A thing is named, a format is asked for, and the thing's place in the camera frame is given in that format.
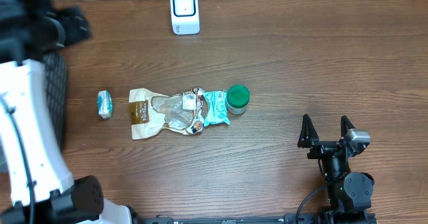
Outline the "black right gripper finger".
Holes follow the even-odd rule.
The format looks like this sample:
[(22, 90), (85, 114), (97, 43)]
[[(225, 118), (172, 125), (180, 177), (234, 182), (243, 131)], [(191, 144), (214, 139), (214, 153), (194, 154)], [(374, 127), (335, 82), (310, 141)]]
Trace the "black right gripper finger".
[(299, 148), (312, 148), (319, 143), (319, 137), (308, 114), (303, 115), (302, 129), (298, 140)]
[(341, 127), (341, 138), (351, 139), (351, 135), (352, 135), (355, 127), (346, 115), (341, 117), (340, 127)]

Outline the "teal white small carton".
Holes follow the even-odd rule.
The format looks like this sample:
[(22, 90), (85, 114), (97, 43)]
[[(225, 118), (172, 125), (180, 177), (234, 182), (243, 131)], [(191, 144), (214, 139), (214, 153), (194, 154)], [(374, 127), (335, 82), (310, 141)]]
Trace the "teal white small carton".
[(107, 90), (98, 92), (97, 99), (98, 115), (103, 119), (109, 119), (113, 115), (113, 103), (110, 93)]

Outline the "green lid jar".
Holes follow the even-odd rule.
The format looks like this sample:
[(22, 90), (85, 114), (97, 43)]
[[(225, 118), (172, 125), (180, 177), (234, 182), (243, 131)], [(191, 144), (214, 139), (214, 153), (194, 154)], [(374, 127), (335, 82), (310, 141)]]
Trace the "green lid jar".
[(227, 91), (227, 109), (234, 115), (243, 114), (247, 110), (250, 91), (243, 85), (234, 85)]

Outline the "light green wipes packet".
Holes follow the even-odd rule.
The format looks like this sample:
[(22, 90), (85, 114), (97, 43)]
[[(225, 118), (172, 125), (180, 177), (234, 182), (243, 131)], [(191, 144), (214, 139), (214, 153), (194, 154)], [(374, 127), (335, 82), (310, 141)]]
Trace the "light green wipes packet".
[(227, 113), (226, 94), (226, 90), (215, 90), (204, 93), (204, 99), (208, 105), (204, 127), (216, 124), (230, 125)]

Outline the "clear brown snack bag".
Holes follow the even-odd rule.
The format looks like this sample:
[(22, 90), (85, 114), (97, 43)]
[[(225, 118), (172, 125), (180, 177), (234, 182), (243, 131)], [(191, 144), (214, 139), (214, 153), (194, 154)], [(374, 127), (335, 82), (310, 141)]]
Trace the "clear brown snack bag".
[(203, 130), (205, 91), (193, 88), (167, 96), (146, 88), (129, 92), (131, 133), (134, 140), (151, 138), (161, 130), (193, 135)]

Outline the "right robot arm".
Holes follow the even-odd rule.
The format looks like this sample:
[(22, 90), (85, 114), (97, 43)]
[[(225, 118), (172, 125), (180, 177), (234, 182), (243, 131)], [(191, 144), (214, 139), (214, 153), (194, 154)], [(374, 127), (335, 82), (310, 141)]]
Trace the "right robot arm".
[(307, 148), (307, 158), (318, 161), (318, 168), (325, 184), (312, 191), (300, 203), (294, 222), (298, 223), (304, 204), (322, 191), (328, 195), (328, 206), (321, 207), (307, 218), (311, 223), (376, 223), (374, 214), (368, 214), (375, 181), (368, 173), (352, 172), (349, 158), (362, 154), (370, 144), (367, 131), (357, 129), (347, 116), (340, 120), (340, 139), (321, 141), (308, 114), (302, 117), (302, 129), (298, 139), (299, 148)]

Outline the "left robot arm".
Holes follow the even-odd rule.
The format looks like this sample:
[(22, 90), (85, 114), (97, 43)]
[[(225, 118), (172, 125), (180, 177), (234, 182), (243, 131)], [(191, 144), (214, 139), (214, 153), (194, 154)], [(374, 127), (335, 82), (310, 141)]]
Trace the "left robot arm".
[(12, 200), (2, 223), (138, 222), (103, 196), (95, 176), (73, 177), (51, 121), (47, 91), (66, 78), (48, 74), (43, 56), (90, 36), (79, 7), (1, 0), (1, 147)]

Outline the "grey plastic mesh basket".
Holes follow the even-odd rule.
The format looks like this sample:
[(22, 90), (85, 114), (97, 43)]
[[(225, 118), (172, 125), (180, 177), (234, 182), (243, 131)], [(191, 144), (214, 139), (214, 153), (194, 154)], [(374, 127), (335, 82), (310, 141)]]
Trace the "grey plastic mesh basket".
[(68, 96), (68, 69), (63, 57), (57, 51), (43, 55), (45, 68), (44, 92), (49, 116), (59, 149), (64, 146), (66, 100)]

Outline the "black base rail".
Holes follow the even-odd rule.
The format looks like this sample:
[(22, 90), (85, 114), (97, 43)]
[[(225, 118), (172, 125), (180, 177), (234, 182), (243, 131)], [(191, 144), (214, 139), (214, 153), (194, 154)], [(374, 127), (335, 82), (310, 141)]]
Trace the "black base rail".
[[(296, 224), (295, 214), (285, 214), (283, 217), (222, 217), (222, 218), (201, 218), (201, 219), (173, 219), (171, 217), (153, 217), (140, 218), (133, 223), (142, 224)], [(337, 221), (321, 220), (314, 214), (300, 214), (298, 224), (317, 224), (317, 223), (358, 223), (358, 224), (376, 224), (375, 214), (368, 214), (364, 217), (345, 217), (338, 218)]]

